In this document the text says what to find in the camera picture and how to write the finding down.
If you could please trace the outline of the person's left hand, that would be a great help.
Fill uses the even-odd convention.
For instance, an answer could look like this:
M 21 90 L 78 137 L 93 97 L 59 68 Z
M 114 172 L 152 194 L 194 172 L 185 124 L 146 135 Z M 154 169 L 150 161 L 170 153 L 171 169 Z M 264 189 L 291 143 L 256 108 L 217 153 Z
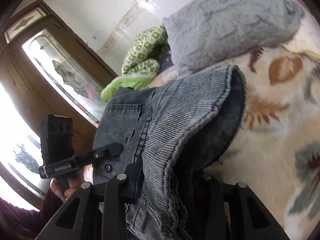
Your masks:
M 70 182 L 69 189 L 62 191 L 55 178 L 50 182 L 50 189 L 59 197 L 68 199 L 85 181 L 93 183 L 93 166 L 85 166 Z

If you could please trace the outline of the dark sleeved left forearm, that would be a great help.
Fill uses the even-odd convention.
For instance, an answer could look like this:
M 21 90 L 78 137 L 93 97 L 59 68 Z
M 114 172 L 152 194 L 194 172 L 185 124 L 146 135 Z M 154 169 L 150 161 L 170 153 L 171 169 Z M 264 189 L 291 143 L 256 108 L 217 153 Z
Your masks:
M 51 189 L 47 191 L 40 211 L 26 210 L 1 198 L 1 222 L 18 239 L 36 239 L 62 204 Z

